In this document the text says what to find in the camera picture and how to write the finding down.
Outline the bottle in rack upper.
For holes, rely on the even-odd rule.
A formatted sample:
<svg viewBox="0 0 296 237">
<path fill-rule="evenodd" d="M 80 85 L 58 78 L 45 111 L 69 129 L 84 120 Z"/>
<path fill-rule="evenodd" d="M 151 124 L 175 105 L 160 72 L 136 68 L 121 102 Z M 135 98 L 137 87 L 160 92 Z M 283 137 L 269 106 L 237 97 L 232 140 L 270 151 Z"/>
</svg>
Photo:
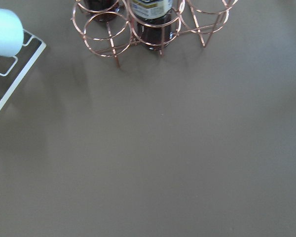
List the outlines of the bottle in rack upper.
<svg viewBox="0 0 296 237">
<path fill-rule="evenodd" d="M 129 0 L 134 34 L 146 48 L 162 54 L 180 30 L 172 0 Z"/>
</svg>

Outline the bottle in rack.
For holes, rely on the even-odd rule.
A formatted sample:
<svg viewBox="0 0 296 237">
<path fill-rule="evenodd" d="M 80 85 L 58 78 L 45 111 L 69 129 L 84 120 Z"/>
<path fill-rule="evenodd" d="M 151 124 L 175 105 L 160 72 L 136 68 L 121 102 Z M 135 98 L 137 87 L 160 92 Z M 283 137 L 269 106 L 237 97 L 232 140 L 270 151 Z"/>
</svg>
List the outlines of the bottle in rack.
<svg viewBox="0 0 296 237">
<path fill-rule="evenodd" d="M 105 10 L 111 12 L 119 12 L 119 1 L 118 0 L 84 0 L 85 7 L 91 11 L 91 15 L 103 12 L 103 14 L 94 17 L 94 21 L 106 23 L 113 20 L 117 15 L 113 13 L 104 13 Z"/>
<path fill-rule="evenodd" d="M 146 48 L 162 54 L 180 30 L 172 0 L 129 0 L 134 34 Z"/>
</svg>

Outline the bottle in rack lower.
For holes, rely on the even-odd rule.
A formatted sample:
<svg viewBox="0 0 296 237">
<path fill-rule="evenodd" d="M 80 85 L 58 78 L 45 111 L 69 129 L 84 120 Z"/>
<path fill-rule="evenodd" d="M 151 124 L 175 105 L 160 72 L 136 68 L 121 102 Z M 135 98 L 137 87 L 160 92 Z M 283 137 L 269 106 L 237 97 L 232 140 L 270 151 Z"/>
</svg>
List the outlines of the bottle in rack lower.
<svg viewBox="0 0 296 237">
<path fill-rule="evenodd" d="M 117 15 L 113 13 L 104 13 L 105 10 L 111 12 L 119 12 L 119 1 L 118 0 L 84 0 L 85 7 L 91 11 L 91 15 L 103 12 L 103 14 L 94 17 L 94 21 L 106 23 L 113 20 Z"/>
</svg>

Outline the white cup rack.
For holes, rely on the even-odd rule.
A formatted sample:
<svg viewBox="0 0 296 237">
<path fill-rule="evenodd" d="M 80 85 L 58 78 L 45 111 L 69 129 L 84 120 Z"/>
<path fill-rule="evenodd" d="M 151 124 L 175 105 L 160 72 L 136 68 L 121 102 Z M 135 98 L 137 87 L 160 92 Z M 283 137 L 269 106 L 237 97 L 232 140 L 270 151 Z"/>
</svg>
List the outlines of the white cup rack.
<svg viewBox="0 0 296 237">
<path fill-rule="evenodd" d="M 46 43 L 24 30 L 24 42 L 13 57 L 0 56 L 0 111 L 46 48 Z"/>
</svg>

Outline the blue cup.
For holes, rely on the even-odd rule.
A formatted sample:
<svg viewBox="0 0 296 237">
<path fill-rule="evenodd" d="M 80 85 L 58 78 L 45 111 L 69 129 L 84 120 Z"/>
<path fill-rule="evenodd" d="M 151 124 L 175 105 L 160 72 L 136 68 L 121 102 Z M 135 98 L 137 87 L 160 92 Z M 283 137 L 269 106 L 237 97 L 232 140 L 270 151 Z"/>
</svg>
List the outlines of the blue cup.
<svg viewBox="0 0 296 237">
<path fill-rule="evenodd" d="M 19 17 L 0 8 L 0 56 L 15 56 L 22 48 L 24 31 Z"/>
</svg>

